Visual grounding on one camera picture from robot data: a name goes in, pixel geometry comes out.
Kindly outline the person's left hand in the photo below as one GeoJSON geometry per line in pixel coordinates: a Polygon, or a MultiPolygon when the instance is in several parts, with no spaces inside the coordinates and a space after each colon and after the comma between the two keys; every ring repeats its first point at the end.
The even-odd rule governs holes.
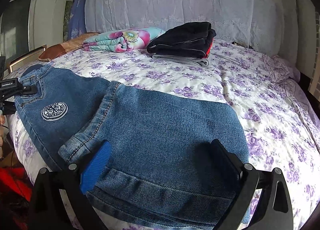
{"type": "Polygon", "coordinates": [[[0,115],[0,122],[1,122],[1,125],[0,125],[0,158],[3,157],[3,144],[4,144],[4,125],[5,125],[5,122],[6,122],[6,119],[5,119],[5,116],[3,114],[0,115]]]}

